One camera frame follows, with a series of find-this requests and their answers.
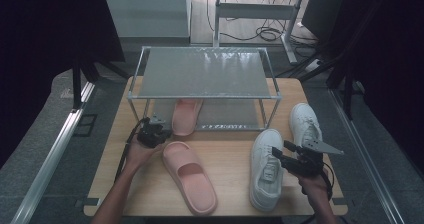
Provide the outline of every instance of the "wooden table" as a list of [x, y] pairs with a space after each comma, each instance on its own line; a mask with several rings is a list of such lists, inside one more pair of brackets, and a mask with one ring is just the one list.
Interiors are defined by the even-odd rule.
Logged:
[[[108, 141], [94, 177], [88, 198], [103, 200], [113, 185], [124, 142], [136, 120], [127, 101], [127, 93], [131, 79], [123, 94]], [[302, 86], [297, 79], [277, 79], [283, 99], [280, 102], [274, 120], [273, 129], [278, 130], [286, 140], [293, 141], [289, 127], [290, 111], [299, 102], [307, 102]], [[144, 100], [137, 100], [137, 110], [144, 109]], [[307, 197], [301, 193], [296, 177], [284, 170], [282, 197], [277, 207], [270, 213], [256, 210], [249, 200], [250, 185], [250, 151], [259, 135], [255, 131], [238, 132], [194, 132], [187, 137], [172, 137], [171, 141], [184, 141], [190, 145], [200, 157], [218, 199], [218, 207], [212, 216], [283, 216], [311, 215]], [[285, 155], [291, 155], [284, 149]], [[324, 161], [331, 166], [327, 155]], [[335, 180], [333, 198], [343, 198], [337, 178]], [[330, 201], [336, 215], [347, 213], [347, 205], [335, 205]], [[92, 216], [98, 206], [84, 207], [84, 213]], [[133, 184], [124, 210], [127, 216], [191, 216], [184, 199], [172, 177], [167, 172], [161, 153], [156, 153], [149, 163], [134, 177]]]

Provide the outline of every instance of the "white wall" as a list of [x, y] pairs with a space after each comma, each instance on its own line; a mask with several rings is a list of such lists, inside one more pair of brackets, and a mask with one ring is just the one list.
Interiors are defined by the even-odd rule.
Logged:
[[190, 36], [190, 0], [107, 0], [118, 36]]

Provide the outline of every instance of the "transparent shelf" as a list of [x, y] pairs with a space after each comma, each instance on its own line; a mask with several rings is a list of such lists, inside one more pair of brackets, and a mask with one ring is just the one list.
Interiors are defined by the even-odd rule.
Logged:
[[[271, 70], [270, 80], [264, 66]], [[181, 98], [204, 100], [196, 130], [263, 130], [282, 96], [265, 48], [143, 47], [128, 93], [136, 119], [141, 110], [133, 101], [144, 99], [143, 117], [157, 116], [152, 121], [171, 128]], [[272, 103], [270, 113], [265, 102]]]

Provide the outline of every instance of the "slipper strap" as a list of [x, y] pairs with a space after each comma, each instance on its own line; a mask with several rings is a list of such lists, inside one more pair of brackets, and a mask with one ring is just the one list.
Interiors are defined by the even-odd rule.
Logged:
[[173, 153], [171, 156], [167, 157], [166, 159], [169, 166], [175, 168], [175, 171], [178, 171], [178, 169], [180, 169], [181, 167], [187, 164], [195, 163], [195, 164], [198, 164], [199, 166], [202, 166], [200, 163], [199, 157], [192, 149], [187, 149], [187, 150]]

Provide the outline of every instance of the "pink slipper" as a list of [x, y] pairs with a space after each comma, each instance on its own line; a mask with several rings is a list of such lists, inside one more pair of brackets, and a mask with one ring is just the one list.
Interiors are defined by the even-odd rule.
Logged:
[[163, 162], [194, 215], [208, 215], [216, 209], [215, 190], [192, 148], [184, 142], [169, 143]]
[[174, 135], [187, 136], [193, 133], [202, 103], [203, 99], [177, 100], [172, 116], [172, 130]]

